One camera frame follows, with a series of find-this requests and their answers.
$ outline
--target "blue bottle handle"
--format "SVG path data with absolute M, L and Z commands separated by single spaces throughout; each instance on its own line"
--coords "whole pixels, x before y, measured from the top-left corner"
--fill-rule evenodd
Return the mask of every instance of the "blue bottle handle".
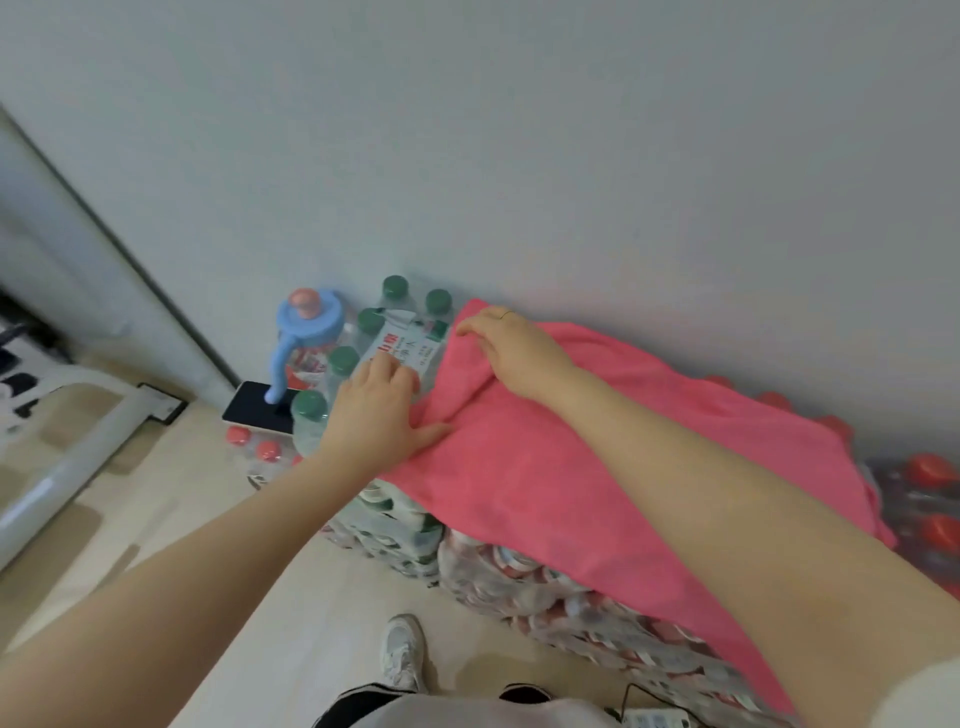
M 263 399 L 268 404 L 276 404 L 287 393 L 287 359 L 297 347 L 299 338 L 290 333 L 281 333 L 276 342 L 273 356 L 270 357 L 270 389 Z

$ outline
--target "white wall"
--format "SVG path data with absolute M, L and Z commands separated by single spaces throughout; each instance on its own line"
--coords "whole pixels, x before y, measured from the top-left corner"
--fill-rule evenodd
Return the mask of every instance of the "white wall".
M 0 99 L 243 377 L 395 270 L 960 454 L 956 0 L 6 0 Z
M 233 388 L 0 115 L 0 286 L 80 351 L 227 406 Z

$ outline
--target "black pants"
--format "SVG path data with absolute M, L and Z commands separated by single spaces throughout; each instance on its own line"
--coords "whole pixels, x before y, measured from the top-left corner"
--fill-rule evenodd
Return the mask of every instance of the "black pants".
M 396 700 L 403 695 L 413 695 L 414 691 L 402 691 L 397 688 L 387 688 L 379 683 L 370 683 L 361 688 L 354 688 L 351 691 L 343 693 L 337 698 L 336 702 L 330 706 L 316 723 L 313 728 L 348 728 L 360 718 L 368 716 L 375 710 L 382 708 L 387 703 Z M 536 704 L 547 700 L 546 697 L 529 688 L 508 686 L 500 695 L 500 699 L 509 700 L 512 703 Z

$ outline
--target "red bottle cap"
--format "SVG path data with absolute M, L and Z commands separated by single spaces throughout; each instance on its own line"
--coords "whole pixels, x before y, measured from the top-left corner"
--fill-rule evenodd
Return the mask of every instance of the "red bottle cap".
M 280 459 L 282 453 L 283 448 L 280 446 L 280 443 L 274 442 L 273 440 L 264 440 L 256 446 L 256 456 L 265 463 L 275 463 Z
M 920 537 L 933 548 L 960 556 L 960 521 L 945 513 L 931 513 L 920 519 Z
M 853 444 L 853 428 L 836 415 L 818 417 L 813 422 L 836 432 L 847 447 Z
M 721 387 L 727 387 L 727 389 L 733 389 L 733 382 L 731 382 L 725 376 L 720 376 L 720 375 L 705 376 L 704 381 L 712 381 L 714 384 L 719 384 Z
M 914 485 L 921 488 L 943 488 L 960 480 L 950 461 L 932 452 L 921 452 L 906 463 L 906 476 Z
M 250 441 L 250 431 L 240 425 L 232 425 L 227 428 L 227 442 L 238 448 L 246 445 Z
M 756 396 L 756 401 L 761 401 L 771 407 L 782 409 L 784 412 L 793 412 L 793 405 L 790 404 L 790 400 L 780 392 L 764 392 Z

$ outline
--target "bottle label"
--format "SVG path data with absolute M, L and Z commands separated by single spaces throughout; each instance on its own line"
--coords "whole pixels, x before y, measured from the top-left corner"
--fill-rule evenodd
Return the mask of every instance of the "bottle label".
M 386 352 L 420 376 L 425 375 L 444 342 L 446 323 L 396 309 L 385 310 L 383 316 L 387 321 L 363 355 L 363 361 L 372 359 L 377 352 Z

